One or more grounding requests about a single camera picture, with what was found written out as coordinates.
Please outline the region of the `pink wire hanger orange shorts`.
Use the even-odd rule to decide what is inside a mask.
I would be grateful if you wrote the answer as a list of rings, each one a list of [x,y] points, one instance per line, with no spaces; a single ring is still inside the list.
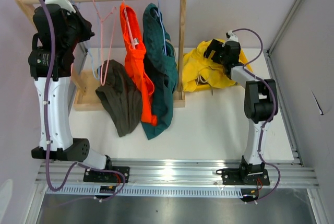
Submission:
[[[132,35],[130,23],[129,23],[128,13],[127,13],[127,6],[126,6],[126,3],[125,3],[125,0],[123,0],[123,3],[124,3],[124,7],[125,7],[124,8],[124,14],[125,14],[126,22],[127,22],[128,33],[129,33],[131,45],[132,45],[133,49],[136,49],[136,45],[135,45],[135,42],[134,42],[134,38],[133,38],[133,35]]]

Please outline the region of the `olive green shorts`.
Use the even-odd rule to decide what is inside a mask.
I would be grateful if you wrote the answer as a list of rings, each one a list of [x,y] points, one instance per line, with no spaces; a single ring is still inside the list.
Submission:
[[[141,120],[142,96],[125,67],[115,61],[100,66],[104,85],[96,89],[103,108],[110,115],[119,137],[133,132]]]

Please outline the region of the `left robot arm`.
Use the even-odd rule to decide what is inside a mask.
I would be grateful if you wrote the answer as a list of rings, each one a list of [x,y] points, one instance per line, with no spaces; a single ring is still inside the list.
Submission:
[[[31,156],[34,159],[80,162],[95,168],[94,174],[101,182],[108,182],[113,177],[113,169],[107,166],[107,156],[93,150],[88,139],[72,137],[69,126],[67,99],[73,51],[78,43],[94,36],[92,25],[75,5],[62,8],[58,4],[48,4],[46,7],[54,32],[50,32],[43,8],[36,8],[33,23],[38,31],[33,36],[28,57],[41,120],[40,142],[32,149]]]

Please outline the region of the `wooden clothes rack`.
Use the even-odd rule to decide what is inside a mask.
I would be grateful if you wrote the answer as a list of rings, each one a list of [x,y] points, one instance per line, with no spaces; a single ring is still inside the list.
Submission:
[[[73,0],[78,3],[85,2],[111,2],[121,0]],[[185,107],[185,95],[182,88],[182,71],[183,71],[183,52],[184,52],[184,34],[186,19],[186,0],[180,0],[180,21],[179,21],[179,40],[178,40],[178,85],[174,93],[174,106],[176,108]],[[75,89],[73,92],[73,102],[70,104],[77,111],[101,111],[103,106],[95,94],[98,82],[93,79],[92,72],[88,70],[74,71],[72,75]]]

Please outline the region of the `grey shorts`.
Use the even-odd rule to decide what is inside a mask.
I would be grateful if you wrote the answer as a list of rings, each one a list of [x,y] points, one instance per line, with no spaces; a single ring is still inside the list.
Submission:
[[[235,84],[232,85],[232,87],[235,87],[235,86],[238,86],[238,85],[239,85],[239,83],[236,82]],[[213,96],[213,92],[216,88],[211,86],[211,85],[209,86],[209,88],[210,88],[211,95]]]

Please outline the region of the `dark green shorts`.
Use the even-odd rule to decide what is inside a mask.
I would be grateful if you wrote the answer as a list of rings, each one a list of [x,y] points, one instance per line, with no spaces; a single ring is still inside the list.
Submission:
[[[177,89],[178,71],[175,49],[170,35],[165,29],[167,55],[163,51],[163,34],[157,15],[158,8],[150,3],[143,14],[143,39],[146,47],[144,57],[145,72],[152,80],[155,90],[152,100],[152,112],[157,116],[157,124],[142,123],[148,140],[159,136],[166,130],[173,118],[174,98]]]

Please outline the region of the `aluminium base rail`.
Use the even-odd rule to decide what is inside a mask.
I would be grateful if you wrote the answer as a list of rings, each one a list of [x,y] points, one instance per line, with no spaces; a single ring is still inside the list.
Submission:
[[[114,166],[129,167],[128,185],[213,187],[222,182],[218,169],[235,168],[238,162],[223,160],[125,160],[114,159]],[[319,182],[313,168],[299,163],[267,166],[270,185],[279,181],[279,188],[318,188]]]

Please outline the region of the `yellow shorts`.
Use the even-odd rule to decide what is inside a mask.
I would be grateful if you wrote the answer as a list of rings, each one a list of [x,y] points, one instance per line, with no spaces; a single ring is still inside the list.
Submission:
[[[209,89],[225,89],[238,83],[227,77],[224,66],[205,57],[211,41],[203,41],[195,49],[183,55],[182,86],[184,92]]]

